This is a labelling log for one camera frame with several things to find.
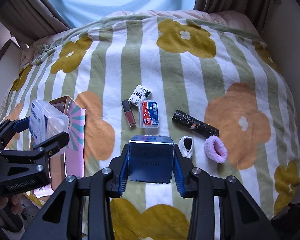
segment orange flower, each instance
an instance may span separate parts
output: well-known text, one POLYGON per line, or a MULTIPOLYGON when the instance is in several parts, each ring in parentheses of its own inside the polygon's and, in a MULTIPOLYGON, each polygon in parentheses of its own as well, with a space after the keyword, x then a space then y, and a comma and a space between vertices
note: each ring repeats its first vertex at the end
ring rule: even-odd
POLYGON ((91 91, 85 91, 77 96, 75 102, 86 109, 83 146, 85 163, 91 155, 96 160, 107 160, 114 148, 114 129, 102 120, 102 103, 99 97, 91 91))
POLYGON ((182 25, 173 20, 164 20, 158 24, 162 35, 157 40, 157 46, 171 53, 189 51, 201 58, 216 56, 216 44, 210 39, 210 33, 198 25, 182 25))
POLYGON ((228 160, 238 170, 253 165, 258 143, 267 142, 271 135, 268 118, 257 109, 254 91, 243 83, 231 85, 225 97, 214 98, 204 121, 220 130, 228 160))
POLYGON ((29 64, 25 69, 23 69, 19 77, 13 82, 11 91, 15 91, 15 90, 18 91, 22 88, 22 86, 25 84, 27 80, 28 74, 30 73, 31 69, 32 69, 31 64, 29 64))
MULTIPOLYGON (((22 103, 18 103, 16 105, 16 107, 13 109, 13 111, 10 112, 9 115, 7 115, 3 120, 7 120, 7 119, 10 119, 11 121, 13 120, 19 120, 19 115, 22 111, 22 108, 23 108, 23 104, 22 103)), ((10 148, 11 144, 13 143, 14 140, 18 140, 20 138, 20 134, 19 133, 16 133, 12 139, 10 140, 10 142, 8 142, 6 148, 10 148)))
POLYGON ((88 36, 84 36, 76 42, 67 42, 60 51, 59 58, 52 65, 50 69, 51 74, 55 74, 59 70, 63 70, 64 73, 74 71, 77 67, 79 67, 91 44, 92 39, 88 36))

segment sticker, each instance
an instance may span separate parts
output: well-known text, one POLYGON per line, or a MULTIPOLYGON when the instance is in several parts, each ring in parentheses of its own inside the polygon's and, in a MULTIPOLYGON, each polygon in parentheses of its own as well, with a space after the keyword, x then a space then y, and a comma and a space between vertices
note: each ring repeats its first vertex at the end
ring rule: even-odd
POLYGON ((157 111, 157 103, 153 101, 145 101, 142 102, 142 117, 143 117, 143 125, 158 125, 158 111, 157 111))

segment yellow flower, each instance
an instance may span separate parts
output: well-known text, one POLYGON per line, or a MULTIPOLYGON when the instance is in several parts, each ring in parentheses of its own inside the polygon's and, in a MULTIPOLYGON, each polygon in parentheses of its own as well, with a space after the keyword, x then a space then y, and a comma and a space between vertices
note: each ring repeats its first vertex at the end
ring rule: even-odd
POLYGON ((275 190, 279 193, 274 203, 274 215, 278 214, 293 199, 300 184, 296 161, 289 161, 287 169, 282 165, 274 172, 275 190))
POLYGON ((29 64, 20 74, 20 76, 13 82, 13 86, 11 88, 11 91, 20 90, 22 86, 25 84, 28 74, 30 73, 32 69, 32 65, 29 64))
POLYGON ((210 33, 198 25, 182 25, 173 20, 164 20, 158 24, 162 35, 157 40, 157 46, 171 53, 189 51, 201 58, 216 56, 216 44, 210 39, 210 33))
POLYGON ((87 49, 90 48, 92 39, 84 36, 78 39, 75 43, 73 41, 67 42, 59 53, 59 58, 51 67, 51 74, 63 70, 64 73, 74 71, 81 63, 87 49))
POLYGON ((178 209, 169 205, 155 205, 142 214, 126 199, 110 202, 116 240, 186 239, 189 222, 178 209))
POLYGON ((225 97, 214 98, 204 122, 220 130, 228 160, 238 170, 253 165, 258 143, 267 142, 271 135, 269 120, 258 110, 254 91, 243 83, 231 85, 225 97))
POLYGON ((256 49, 256 52, 258 53, 259 57, 265 62, 267 63, 270 67, 272 67, 274 70, 277 70, 277 65, 274 63, 274 61, 272 60, 270 53, 267 49, 267 45, 260 41, 258 43, 254 43, 254 48, 256 49))

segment flower pattern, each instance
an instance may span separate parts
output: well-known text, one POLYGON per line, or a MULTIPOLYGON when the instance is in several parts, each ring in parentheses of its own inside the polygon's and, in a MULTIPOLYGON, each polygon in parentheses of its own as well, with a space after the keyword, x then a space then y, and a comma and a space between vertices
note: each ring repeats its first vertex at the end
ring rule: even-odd
POLYGON ((157 40, 157 46, 171 53, 189 51, 201 58, 216 56, 216 44, 210 39, 210 33, 195 24, 182 25, 173 20, 164 20, 158 24, 162 35, 157 40))
POLYGON ((270 139, 270 123, 257 109, 254 91, 246 84, 230 86, 225 97, 214 98, 206 109, 204 121, 220 130, 233 167, 244 170, 257 158, 258 143, 270 139))
POLYGON ((270 56, 267 44, 263 41, 260 41, 258 43, 254 43, 253 45, 259 57, 274 70, 278 71, 277 65, 274 63, 270 56))
POLYGON ((296 161, 289 161, 287 168, 278 166, 274 172, 275 190, 279 193, 274 203, 274 215, 278 214, 293 199, 300 184, 296 161))
POLYGON ((102 103, 99 97, 91 92, 80 93, 74 100, 76 104, 86 109, 84 126, 84 162, 89 162, 92 155, 96 160, 107 160, 114 148, 114 129, 102 120, 102 103))
POLYGON ((115 239, 162 240, 186 239, 189 222, 186 216, 170 205, 155 205, 142 214, 126 199, 110 202, 115 239))
POLYGON ((64 73, 74 71, 80 65, 91 44, 92 39, 88 36, 84 36, 76 42, 67 42, 60 51, 59 58, 51 66, 51 74, 55 74, 59 70, 63 70, 64 73))
POLYGON ((22 86, 25 84, 28 74, 30 73, 32 69, 32 65, 29 64, 26 68, 23 69, 19 77, 13 82, 13 86, 11 88, 11 91, 19 91, 22 86))
MULTIPOLYGON (((10 112, 9 115, 7 115, 3 121, 10 119, 11 121, 13 120, 19 120, 19 115, 22 111, 23 108, 23 104, 22 103, 18 103, 16 105, 16 107, 13 109, 13 111, 10 112)), ((10 148, 11 144, 13 143, 13 141, 18 140, 20 138, 20 134, 19 133, 15 133, 15 135, 12 137, 12 139, 8 142, 6 148, 10 148)))

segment blanket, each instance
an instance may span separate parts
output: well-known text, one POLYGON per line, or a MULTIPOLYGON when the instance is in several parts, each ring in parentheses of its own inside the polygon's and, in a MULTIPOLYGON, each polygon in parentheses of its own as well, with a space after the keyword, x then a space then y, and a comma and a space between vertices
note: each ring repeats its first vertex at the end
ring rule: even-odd
MULTIPOLYGON (((38 48, 8 94, 0 121, 29 115, 33 99, 64 95, 86 109, 85 176, 107 167, 137 134, 194 138, 194 166, 212 176, 236 176, 271 219, 300 184, 296 111, 289 88, 258 36, 200 19, 130 15, 69 30, 38 48), (130 128, 121 101, 149 88, 159 128, 130 128), (224 164, 210 160, 205 137, 172 122, 176 109, 220 130, 224 164)), ((138 109, 131 107, 138 123, 138 109)), ((10 149, 29 149, 28 131, 10 149)), ((87 202, 83 231, 87 233, 87 202)), ((111 200, 116 239, 186 239, 192 200, 175 181, 128 181, 111 200)), ((215 201, 218 238, 218 201, 215 201)))

